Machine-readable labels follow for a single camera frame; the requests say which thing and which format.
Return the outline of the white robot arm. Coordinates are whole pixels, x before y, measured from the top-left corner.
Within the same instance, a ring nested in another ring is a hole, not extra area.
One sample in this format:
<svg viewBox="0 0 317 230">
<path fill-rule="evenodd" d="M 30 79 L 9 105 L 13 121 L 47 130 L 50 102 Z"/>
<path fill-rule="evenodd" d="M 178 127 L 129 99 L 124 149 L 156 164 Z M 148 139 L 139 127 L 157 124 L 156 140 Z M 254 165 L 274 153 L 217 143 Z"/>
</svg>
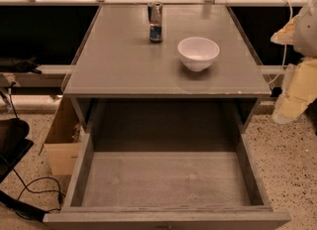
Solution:
<svg viewBox="0 0 317 230">
<path fill-rule="evenodd" d="M 270 40 L 303 55 L 300 64 L 288 66 L 272 114 L 274 122 L 286 124 L 317 99 L 317 0 L 308 0 Z"/>
</svg>

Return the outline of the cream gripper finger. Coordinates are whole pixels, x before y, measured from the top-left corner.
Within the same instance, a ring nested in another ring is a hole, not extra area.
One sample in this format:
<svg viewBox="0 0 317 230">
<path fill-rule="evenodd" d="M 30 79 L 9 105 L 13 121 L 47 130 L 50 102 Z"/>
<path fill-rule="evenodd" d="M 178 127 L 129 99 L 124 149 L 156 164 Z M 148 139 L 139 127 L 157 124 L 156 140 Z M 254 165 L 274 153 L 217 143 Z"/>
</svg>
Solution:
<svg viewBox="0 0 317 230">
<path fill-rule="evenodd" d="M 291 18 L 282 29 L 275 32 L 270 40 L 278 45 L 293 45 L 293 39 L 294 39 L 294 30 L 295 25 L 298 20 L 298 16 L 294 16 Z"/>
<path fill-rule="evenodd" d="M 272 120 L 287 124 L 296 120 L 317 99 L 317 58 L 305 57 L 300 64 L 290 64 L 272 113 Z"/>
</svg>

